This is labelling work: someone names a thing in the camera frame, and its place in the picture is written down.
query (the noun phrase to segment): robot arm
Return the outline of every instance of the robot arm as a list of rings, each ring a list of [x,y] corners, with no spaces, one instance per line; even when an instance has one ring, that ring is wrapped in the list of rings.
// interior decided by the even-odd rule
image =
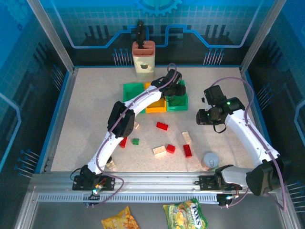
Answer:
[[[257,196],[279,188],[279,177],[270,154],[276,159],[284,178],[288,176],[291,162],[281,157],[267,143],[248,115],[246,122],[245,107],[240,100],[227,99],[218,85],[206,89],[202,100],[206,104],[206,109],[198,111],[197,124],[212,125],[214,131],[216,125],[224,125],[223,131],[227,126],[230,127],[241,140],[255,166],[255,169],[224,166],[216,170],[216,176],[219,176],[224,184],[233,183],[249,187]]]
[[[111,157],[114,149],[133,131],[135,117],[147,106],[165,96],[183,96],[185,86],[180,84],[182,75],[174,69],[168,71],[165,77],[152,81],[147,90],[137,97],[127,101],[117,101],[108,120],[107,133],[94,157],[81,168],[78,187],[96,187],[99,184],[99,174]]]
[[[114,108],[112,110],[112,114],[110,115],[109,121],[108,121],[108,125],[110,123],[114,123],[114,120],[116,120],[116,116],[113,116],[113,112],[116,109],[116,107],[128,107],[129,105],[131,105],[131,107],[129,108],[130,112],[126,113],[125,117],[129,115],[130,117],[130,125],[128,126],[128,129],[130,130],[128,133],[123,134],[123,136],[121,136],[121,133],[117,136],[115,135],[111,135],[109,130],[110,130],[110,126],[108,126],[108,131],[106,133],[106,136],[104,138],[104,140],[102,141],[99,149],[101,149],[98,161],[99,161],[99,165],[100,167],[104,170],[104,167],[107,163],[107,160],[110,158],[111,154],[113,153],[114,149],[117,147],[117,145],[123,140],[124,137],[127,137],[131,131],[133,130],[133,124],[134,124],[134,118],[143,110],[145,109],[147,106],[149,106],[150,104],[158,101],[161,99],[162,97],[162,92],[157,90],[151,93],[147,93],[149,91],[152,91],[153,89],[157,88],[156,86],[152,86],[150,85],[144,92],[142,92],[138,97],[141,97],[137,103],[133,103],[133,101],[135,100],[135,98],[125,102],[125,103],[121,103],[121,102],[117,102],[114,105]],[[90,162],[88,163],[88,169],[92,172],[95,172],[95,174],[99,174],[101,173],[101,171],[99,170],[99,168],[96,166],[96,156],[98,154],[99,151],[97,151],[94,155],[94,157],[90,160]]]

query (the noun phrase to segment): beige lego brick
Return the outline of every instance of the beige lego brick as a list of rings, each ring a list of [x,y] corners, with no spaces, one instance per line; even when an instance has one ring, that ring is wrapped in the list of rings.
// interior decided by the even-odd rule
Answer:
[[[140,124],[138,124],[137,122],[134,122],[133,128],[134,128],[134,129],[138,129],[139,125],[140,125]]]
[[[114,163],[113,160],[111,160],[111,162],[109,162],[108,164],[106,164],[106,167],[110,170],[110,171],[117,171],[117,166]]]
[[[166,153],[166,148],[165,146],[155,148],[153,149],[153,153],[155,156],[163,155],[164,153]]]
[[[186,144],[190,144],[192,142],[189,132],[187,132],[187,131],[182,132],[182,136],[183,136]]]

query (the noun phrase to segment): green snack bag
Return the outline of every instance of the green snack bag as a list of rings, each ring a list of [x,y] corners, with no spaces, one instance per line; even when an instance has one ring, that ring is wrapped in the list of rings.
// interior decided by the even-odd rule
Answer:
[[[168,229],[206,229],[208,226],[197,199],[163,205],[163,209]]]

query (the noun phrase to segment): acrylic wall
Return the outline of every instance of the acrylic wall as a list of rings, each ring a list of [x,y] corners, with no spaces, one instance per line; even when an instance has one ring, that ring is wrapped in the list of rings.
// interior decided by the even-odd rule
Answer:
[[[156,64],[240,65],[273,0],[43,0],[75,65],[131,65],[135,26]]]
[[[66,69],[25,0],[0,1],[0,40],[0,93],[21,116],[14,138],[16,111],[0,97],[0,222],[12,228],[36,161],[20,151],[40,154]]]
[[[293,162],[289,182],[300,180],[301,185],[305,184],[304,11],[302,0],[287,0],[248,69],[272,145]]]

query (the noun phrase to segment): yellow chip bag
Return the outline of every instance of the yellow chip bag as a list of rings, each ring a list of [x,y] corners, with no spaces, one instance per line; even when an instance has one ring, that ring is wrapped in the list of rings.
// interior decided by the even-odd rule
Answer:
[[[168,229],[206,229],[208,226],[197,199],[163,205],[163,208]]]
[[[140,229],[135,219],[130,214],[129,206],[116,216],[102,220],[104,229]]]

